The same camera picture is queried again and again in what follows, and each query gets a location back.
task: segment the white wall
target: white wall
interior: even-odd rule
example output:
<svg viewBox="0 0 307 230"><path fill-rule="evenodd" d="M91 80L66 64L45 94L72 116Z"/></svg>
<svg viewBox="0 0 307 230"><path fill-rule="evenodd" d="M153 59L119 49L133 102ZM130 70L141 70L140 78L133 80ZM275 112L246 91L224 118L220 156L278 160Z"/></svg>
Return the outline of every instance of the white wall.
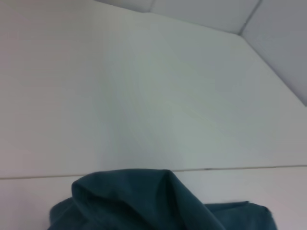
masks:
<svg viewBox="0 0 307 230"><path fill-rule="evenodd" d="M305 105L306 11L306 0L264 0L243 32L244 38Z"/></svg>
<svg viewBox="0 0 307 230"><path fill-rule="evenodd" d="M0 176L307 164L307 111L233 34L3 0Z"/></svg>
<svg viewBox="0 0 307 230"><path fill-rule="evenodd" d="M306 229L306 168L177 172L204 203L248 200L270 209L279 230ZM5 230L42 230L53 205L71 196L78 177L0 180L0 223Z"/></svg>

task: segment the dark green cloth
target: dark green cloth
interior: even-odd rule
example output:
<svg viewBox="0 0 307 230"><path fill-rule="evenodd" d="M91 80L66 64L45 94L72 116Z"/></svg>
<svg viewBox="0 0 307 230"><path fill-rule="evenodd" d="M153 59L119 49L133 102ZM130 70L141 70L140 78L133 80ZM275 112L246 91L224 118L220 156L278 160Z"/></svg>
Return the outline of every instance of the dark green cloth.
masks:
<svg viewBox="0 0 307 230"><path fill-rule="evenodd" d="M71 190L51 209L49 230L276 230L267 208L204 205L169 170L95 172Z"/></svg>

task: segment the white surface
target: white surface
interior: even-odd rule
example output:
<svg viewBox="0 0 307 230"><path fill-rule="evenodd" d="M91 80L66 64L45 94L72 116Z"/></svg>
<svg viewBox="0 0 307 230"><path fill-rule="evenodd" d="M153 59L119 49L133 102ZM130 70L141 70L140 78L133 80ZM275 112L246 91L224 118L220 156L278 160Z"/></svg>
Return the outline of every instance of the white surface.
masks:
<svg viewBox="0 0 307 230"><path fill-rule="evenodd" d="M137 12L148 12L154 0L97 0Z"/></svg>
<svg viewBox="0 0 307 230"><path fill-rule="evenodd" d="M204 203L249 200L268 207L279 230L307 227L306 168L178 172L176 175ZM77 179L1 180L1 229L46 229L50 208L71 196L71 183Z"/></svg>
<svg viewBox="0 0 307 230"><path fill-rule="evenodd" d="M0 176L307 164L307 110L241 38L92 0L0 7Z"/></svg>
<svg viewBox="0 0 307 230"><path fill-rule="evenodd" d="M238 34L258 0L155 0L152 12Z"/></svg>
<svg viewBox="0 0 307 230"><path fill-rule="evenodd" d="M307 1L264 0L243 36L307 105Z"/></svg>

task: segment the crumpled fabric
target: crumpled fabric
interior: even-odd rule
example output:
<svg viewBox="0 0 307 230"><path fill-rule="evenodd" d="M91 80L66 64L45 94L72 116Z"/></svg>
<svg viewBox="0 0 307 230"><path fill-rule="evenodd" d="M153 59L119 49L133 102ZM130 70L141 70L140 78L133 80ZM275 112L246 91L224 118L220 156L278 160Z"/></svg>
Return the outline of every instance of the crumpled fabric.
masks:
<svg viewBox="0 0 307 230"><path fill-rule="evenodd" d="M49 230L277 230L266 207L204 205L169 170L95 172L71 191L51 209Z"/></svg>

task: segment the teal fabric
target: teal fabric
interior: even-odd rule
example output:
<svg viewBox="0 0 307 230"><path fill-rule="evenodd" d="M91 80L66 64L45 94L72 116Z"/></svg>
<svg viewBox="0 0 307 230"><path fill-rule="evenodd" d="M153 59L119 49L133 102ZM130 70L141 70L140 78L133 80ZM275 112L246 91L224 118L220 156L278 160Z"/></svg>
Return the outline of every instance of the teal fabric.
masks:
<svg viewBox="0 0 307 230"><path fill-rule="evenodd" d="M51 209L49 230L277 229L265 207L202 204L169 170L96 172L71 190Z"/></svg>

